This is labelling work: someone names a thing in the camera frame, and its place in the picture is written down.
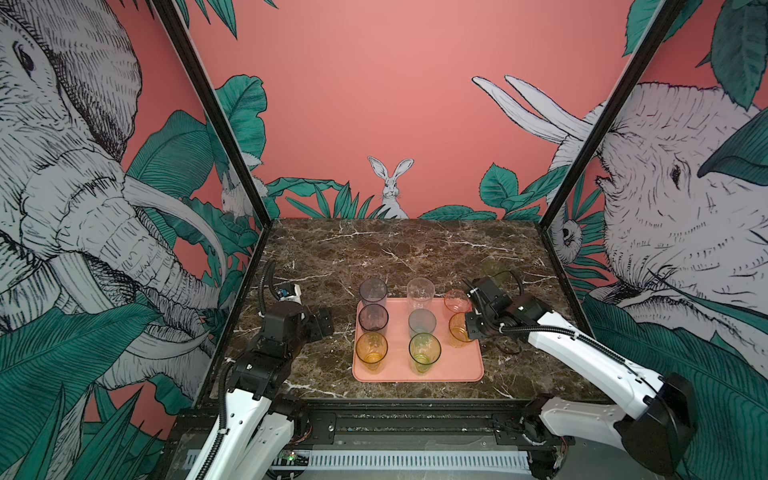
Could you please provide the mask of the blue-grey clear tumbler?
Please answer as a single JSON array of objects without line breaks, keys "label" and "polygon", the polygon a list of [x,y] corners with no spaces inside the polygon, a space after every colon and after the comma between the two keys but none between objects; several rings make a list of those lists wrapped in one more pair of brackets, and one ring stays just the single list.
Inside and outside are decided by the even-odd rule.
[{"label": "blue-grey clear tumbler", "polygon": [[380,278],[369,278],[360,284],[358,294],[363,306],[383,305],[388,296],[388,287]]}]

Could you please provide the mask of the pink clear tumbler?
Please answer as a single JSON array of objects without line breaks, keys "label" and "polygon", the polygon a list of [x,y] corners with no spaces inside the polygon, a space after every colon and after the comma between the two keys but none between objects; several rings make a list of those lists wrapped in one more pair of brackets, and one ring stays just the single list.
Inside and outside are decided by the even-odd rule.
[{"label": "pink clear tumbler", "polygon": [[444,305],[454,313],[466,313],[472,310],[469,296],[459,289],[452,289],[444,295]]}]

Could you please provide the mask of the clear colourless tumbler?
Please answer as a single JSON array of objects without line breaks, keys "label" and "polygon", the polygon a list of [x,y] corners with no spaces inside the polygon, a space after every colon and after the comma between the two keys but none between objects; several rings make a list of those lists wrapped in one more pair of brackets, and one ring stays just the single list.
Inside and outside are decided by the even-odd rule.
[{"label": "clear colourless tumbler", "polygon": [[435,286],[429,279],[417,277],[408,282],[406,294],[412,310],[427,309],[434,298]]}]

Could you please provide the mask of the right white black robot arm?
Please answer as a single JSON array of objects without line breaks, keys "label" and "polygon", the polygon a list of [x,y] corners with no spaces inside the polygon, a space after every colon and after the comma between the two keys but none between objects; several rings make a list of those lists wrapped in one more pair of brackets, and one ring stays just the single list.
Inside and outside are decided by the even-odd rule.
[{"label": "right white black robot arm", "polygon": [[594,404],[543,394],[525,406],[514,430],[540,450],[529,457],[535,478],[557,475],[570,437],[620,449],[665,479],[681,478],[678,470],[697,430],[690,381],[621,356],[530,293],[510,296],[490,277],[466,285],[472,307],[464,323],[470,339],[522,340],[564,363],[611,400]]}]

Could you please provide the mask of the light green tumbler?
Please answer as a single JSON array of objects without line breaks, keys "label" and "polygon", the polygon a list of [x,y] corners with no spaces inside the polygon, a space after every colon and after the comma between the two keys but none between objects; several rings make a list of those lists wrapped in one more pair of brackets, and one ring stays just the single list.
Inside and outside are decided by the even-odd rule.
[{"label": "light green tumbler", "polygon": [[431,333],[417,333],[408,345],[411,370],[417,375],[426,374],[440,359],[442,346]]}]

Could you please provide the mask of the teal frosted tumbler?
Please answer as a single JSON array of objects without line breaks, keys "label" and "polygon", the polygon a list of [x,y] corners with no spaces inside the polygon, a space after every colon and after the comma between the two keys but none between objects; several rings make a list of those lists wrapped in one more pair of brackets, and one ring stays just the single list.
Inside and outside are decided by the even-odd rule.
[{"label": "teal frosted tumbler", "polygon": [[409,314],[408,328],[411,337],[420,333],[432,334],[436,326],[437,318],[429,309],[415,309]]}]

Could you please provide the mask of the amber yellow tumbler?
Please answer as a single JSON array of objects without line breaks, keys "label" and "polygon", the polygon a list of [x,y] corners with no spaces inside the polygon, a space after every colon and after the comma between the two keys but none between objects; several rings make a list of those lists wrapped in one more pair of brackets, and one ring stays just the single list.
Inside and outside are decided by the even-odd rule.
[{"label": "amber yellow tumbler", "polygon": [[388,341],[379,332],[365,332],[355,344],[356,359],[362,368],[371,374],[380,372],[388,351]]}]

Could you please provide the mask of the dark smoky tumbler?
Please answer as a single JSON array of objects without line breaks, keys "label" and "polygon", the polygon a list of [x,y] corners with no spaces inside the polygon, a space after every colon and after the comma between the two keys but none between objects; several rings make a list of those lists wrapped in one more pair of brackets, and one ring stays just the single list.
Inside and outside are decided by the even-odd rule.
[{"label": "dark smoky tumbler", "polygon": [[368,304],[358,314],[358,325],[364,333],[386,334],[389,322],[387,309],[380,304]]}]

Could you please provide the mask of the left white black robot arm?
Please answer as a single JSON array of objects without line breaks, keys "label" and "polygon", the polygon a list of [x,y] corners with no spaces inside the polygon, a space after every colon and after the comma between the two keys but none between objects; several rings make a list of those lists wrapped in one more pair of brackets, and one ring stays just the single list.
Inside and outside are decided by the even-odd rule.
[{"label": "left white black robot arm", "polygon": [[302,347],[332,336],[331,311],[293,300],[274,304],[260,332],[219,384],[218,416],[189,479],[261,479],[293,439],[311,431],[302,401],[281,395]]}]

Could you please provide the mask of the pink plastic tray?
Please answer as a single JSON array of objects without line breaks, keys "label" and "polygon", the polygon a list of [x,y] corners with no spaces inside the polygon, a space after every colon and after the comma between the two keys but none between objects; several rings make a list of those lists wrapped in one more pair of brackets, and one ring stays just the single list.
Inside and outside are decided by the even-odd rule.
[{"label": "pink plastic tray", "polygon": [[477,382],[484,375],[479,342],[474,340],[459,346],[449,330],[454,315],[440,298],[433,299],[429,310],[435,315],[437,325],[433,334],[439,340],[442,353],[437,362],[425,373],[418,373],[408,351],[410,333],[408,316],[411,313],[406,298],[388,298],[384,307],[389,313],[385,330],[388,351],[379,367],[372,371],[352,353],[353,376],[360,382]]}]

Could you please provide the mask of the yellow short tumbler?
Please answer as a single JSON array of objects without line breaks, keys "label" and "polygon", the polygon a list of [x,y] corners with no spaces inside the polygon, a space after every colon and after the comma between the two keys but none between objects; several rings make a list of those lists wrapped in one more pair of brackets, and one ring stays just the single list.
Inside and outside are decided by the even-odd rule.
[{"label": "yellow short tumbler", "polygon": [[473,340],[469,337],[466,314],[464,312],[454,314],[448,323],[449,343],[455,348],[469,346]]}]

